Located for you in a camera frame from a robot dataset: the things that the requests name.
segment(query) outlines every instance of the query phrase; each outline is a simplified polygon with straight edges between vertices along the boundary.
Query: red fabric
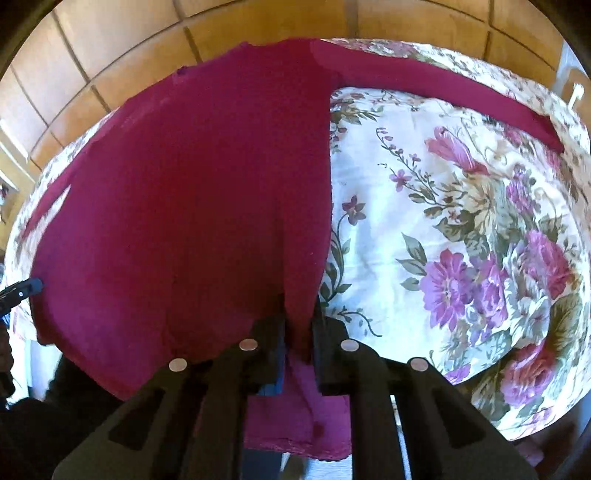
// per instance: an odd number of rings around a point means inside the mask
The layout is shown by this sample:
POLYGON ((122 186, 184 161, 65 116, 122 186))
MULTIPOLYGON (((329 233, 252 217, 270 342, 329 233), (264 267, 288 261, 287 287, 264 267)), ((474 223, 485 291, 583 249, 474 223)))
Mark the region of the red fabric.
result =
POLYGON ((127 398, 171 358, 240 341, 283 294, 297 354, 285 394, 250 402, 246 443, 346 456, 347 400, 321 398, 300 360, 330 242, 330 94, 346 85, 439 96, 561 148, 547 118, 430 65, 319 40, 242 45, 127 101, 49 187, 27 230, 70 193, 31 273, 40 339, 127 398))

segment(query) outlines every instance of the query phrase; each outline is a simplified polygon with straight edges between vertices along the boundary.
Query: green leaf print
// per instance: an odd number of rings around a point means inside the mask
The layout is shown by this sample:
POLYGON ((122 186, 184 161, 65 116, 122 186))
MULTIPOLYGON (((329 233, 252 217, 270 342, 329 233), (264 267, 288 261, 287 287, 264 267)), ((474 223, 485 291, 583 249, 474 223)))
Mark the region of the green leaf print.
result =
POLYGON ((460 242, 464 237, 462 225, 449 223, 447 217, 443 218, 434 228, 439 230, 450 242, 460 242))
POLYGON ((408 195, 408 198, 410 198, 414 203, 425 203, 425 197, 419 193, 410 193, 408 195))
POLYGON ((342 251, 343 251, 343 255, 346 255, 350 252, 351 250, 351 239, 349 238, 342 247, 342 251))
POLYGON ((518 419, 527 419, 531 417, 534 413, 536 413, 540 407, 544 403, 544 397, 539 396, 534 398, 531 402, 529 402, 526 406, 524 406, 519 413, 517 414, 518 419))
POLYGON ((400 260, 397 258, 396 261, 400 263, 408 273, 422 276, 427 275, 427 272, 417 260, 400 260))
POLYGON ((458 223, 450 223, 447 217, 434 226, 450 242, 461 242, 474 231, 474 213, 462 210, 457 217, 458 223))
POLYGON ((552 305, 547 345, 554 350, 556 357, 570 359, 571 351, 577 342, 576 330, 582 310, 583 303, 578 293, 560 297, 552 305))
POLYGON ((543 216, 539 222, 540 232, 542 232, 551 242, 558 242, 558 234, 562 227, 562 217, 550 218, 548 215, 543 216))
POLYGON ((336 269, 335 265, 333 263, 331 263, 331 262, 328 262, 326 264, 326 269, 325 270, 326 270, 326 274, 330 278, 330 282, 332 283, 332 287, 334 288, 335 287, 335 283, 336 283, 336 278, 337 278, 337 276, 338 276, 339 273, 337 272, 337 269, 336 269))
POLYGON ((494 333, 474 349, 475 357, 487 366, 498 362, 509 351, 511 351, 511 334, 508 330, 494 333))
POLYGON ((427 265, 427 256, 425 255, 425 249, 421 245, 421 242, 419 242, 416 238, 404 235, 404 233, 402 234, 402 238, 404 238, 407 252, 411 258, 415 259, 417 262, 420 262, 421 265, 427 265))
POLYGON ((425 216, 427 218, 433 219, 433 218, 437 218, 438 216, 440 216, 443 213, 443 208, 441 208, 439 206, 435 206, 435 207, 424 209, 423 213, 425 214, 425 216))
POLYGON ((330 289, 326 282, 322 282, 320 286, 320 296, 327 301, 330 298, 330 289))
POLYGON ((339 285, 335 291, 337 293, 345 293, 349 289, 350 286, 351 286, 350 283, 343 283, 343 284, 339 285))
POLYGON ((486 236, 476 231, 469 232, 464 239, 464 243, 469 257, 479 257, 485 260, 491 251, 486 236))
POLYGON ((408 277, 404 280, 401 285, 406 288, 408 291, 419 291, 421 287, 419 286, 419 281, 414 277, 408 277))

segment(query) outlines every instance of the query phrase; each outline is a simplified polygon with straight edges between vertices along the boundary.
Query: silver screw head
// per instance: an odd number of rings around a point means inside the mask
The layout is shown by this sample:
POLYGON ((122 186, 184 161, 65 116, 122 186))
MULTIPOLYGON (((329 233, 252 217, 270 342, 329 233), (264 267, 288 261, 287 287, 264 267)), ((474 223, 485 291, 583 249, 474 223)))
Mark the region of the silver screw head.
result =
POLYGON ((245 338, 239 343, 239 347, 244 352, 252 352, 258 348, 258 342, 254 338, 245 338))
POLYGON ((410 366, 417 372, 426 372, 427 368, 429 368, 429 362, 424 358, 416 357, 410 361, 410 366))
POLYGON ((184 358, 175 358, 168 364, 168 368, 172 372, 182 372, 189 364, 184 358))
POLYGON ((359 344, 355 340, 347 339, 340 343, 340 347, 345 352, 356 352, 359 350, 359 344))

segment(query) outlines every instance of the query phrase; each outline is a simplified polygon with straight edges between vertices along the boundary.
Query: black clamp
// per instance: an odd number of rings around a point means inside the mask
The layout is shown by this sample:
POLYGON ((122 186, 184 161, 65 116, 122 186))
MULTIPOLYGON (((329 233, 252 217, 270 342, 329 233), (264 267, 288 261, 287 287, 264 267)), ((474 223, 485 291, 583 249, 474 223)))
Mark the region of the black clamp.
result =
MULTIPOLYGON (((319 391, 350 397, 355 480, 403 480, 405 467, 413 480, 537 479, 424 358, 381 358, 319 306, 311 328, 319 391)), ((173 360, 60 464, 54 480, 239 479, 246 397, 280 393, 284 333, 284 315, 270 317, 212 361, 173 360)))
POLYGON ((424 358, 381 358, 340 320, 312 321, 323 395, 349 395, 355 480, 535 480, 527 461, 424 358), (402 425, 399 434, 391 395, 402 425), (404 461, 401 439, 404 437, 404 461))
POLYGON ((240 478, 248 395, 281 392, 285 317, 216 359, 175 359, 56 469, 54 480, 240 478))
MULTIPOLYGON (((23 280, 0 291, 0 319, 10 313, 23 300, 36 295, 43 289, 43 283, 38 278, 23 280)), ((0 328, 8 327, 4 321, 0 321, 0 328)), ((0 404, 12 397, 15 392, 14 382, 10 373, 0 374, 0 404)))

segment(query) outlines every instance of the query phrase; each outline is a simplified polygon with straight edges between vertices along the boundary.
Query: floral bedspread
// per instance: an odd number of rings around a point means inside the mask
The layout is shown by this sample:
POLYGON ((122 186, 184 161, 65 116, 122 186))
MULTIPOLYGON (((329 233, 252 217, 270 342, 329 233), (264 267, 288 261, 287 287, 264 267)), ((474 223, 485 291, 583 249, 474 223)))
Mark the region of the floral bedspread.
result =
MULTIPOLYGON (((412 57, 550 115, 557 155, 465 108, 402 92, 332 95, 327 314, 382 356, 429 359, 508 438, 556 421, 591 387, 589 136, 545 87, 429 45, 332 40, 412 57)), ((106 118, 54 158, 20 212, 5 281, 27 278, 45 228, 21 232, 47 186, 106 118)), ((35 338, 28 303, 13 330, 35 338)))

